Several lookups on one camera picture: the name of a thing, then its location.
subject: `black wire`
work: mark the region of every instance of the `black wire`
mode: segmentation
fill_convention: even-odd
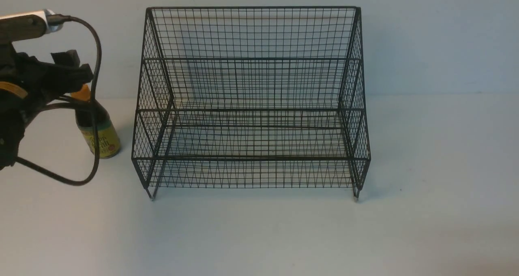
[[[45,106],[41,112],[48,111],[48,110],[55,110],[55,109],[72,109],[72,110],[80,110],[80,111],[87,111],[90,112],[90,106],[88,103],[82,104],[76,104],[76,103],[55,103]]]
[[[82,181],[75,181],[75,180],[69,180],[67,178],[64,178],[52,171],[49,171],[48,169],[45,169],[39,165],[36,165],[33,162],[30,162],[24,158],[20,158],[17,156],[15,158],[15,161],[20,163],[21,165],[25,165],[26,167],[29,167],[33,169],[34,171],[37,171],[41,174],[44,174],[46,176],[49,176],[50,178],[53,178],[54,180],[57,180],[59,182],[62,182],[67,185],[71,186],[83,186],[87,183],[89,183],[96,174],[98,167],[99,167],[99,134],[98,134],[98,124],[97,124],[97,115],[96,115],[96,87],[97,87],[97,80],[99,76],[99,69],[101,67],[101,41],[99,40],[99,36],[96,33],[96,30],[86,21],[83,21],[80,18],[73,17],[73,16],[60,16],[64,18],[64,21],[74,21],[76,23],[80,23],[83,26],[87,27],[87,29],[92,33],[92,36],[94,37],[94,40],[96,41],[96,48],[97,48],[97,57],[96,57],[96,67],[94,68],[93,77],[92,77],[92,83],[91,83],[91,96],[90,96],[90,113],[92,116],[92,125],[93,125],[93,132],[94,132],[94,165],[92,166],[92,171],[88,175],[88,177]],[[60,107],[55,106],[55,108],[65,108],[65,105],[62,103],[57,103],[56,105],[61,104]]]

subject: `white wall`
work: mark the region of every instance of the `white wall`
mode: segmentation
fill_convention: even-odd
[[[363,9],[369,94],[519,93],[517,0],[2,0],[0,14],[49,8],[96,27],[104,55],[100,97],[137,93],[148,6],[349,5]],[[76,48],[93,64],[79,25],[15,46],[41,60]]]

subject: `orange bottle cap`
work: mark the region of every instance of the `orange bottle cap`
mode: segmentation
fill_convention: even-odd
[[[84,84],[80,91],[70,94],[74,99],[88,102],[90,101],[90,89],[88,85]]]

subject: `basket leg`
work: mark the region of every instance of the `basket leg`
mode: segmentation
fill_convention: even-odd
[[[146,193],[148,193],[148,196],[150,197],[150,200],[151,200],[152,202],[154,202],[154,201],[155,201],[156,191],[155,191],[155,192],[153,193],[153,195],[152,195],[148,189],[145,189],[145,190],[146,190]]]
[[[354,191],[354,200],[355,200],[355,202],[358,202],[358,195],[360,193],[360,190],[356,187],[355,184],[353,185],[352,189]]]

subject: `wire mesh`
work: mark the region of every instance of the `wire mesh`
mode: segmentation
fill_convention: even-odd
[[[371,160],[360,8],[147,9],[132,159],[151,197],[158,187],[357,197]]]

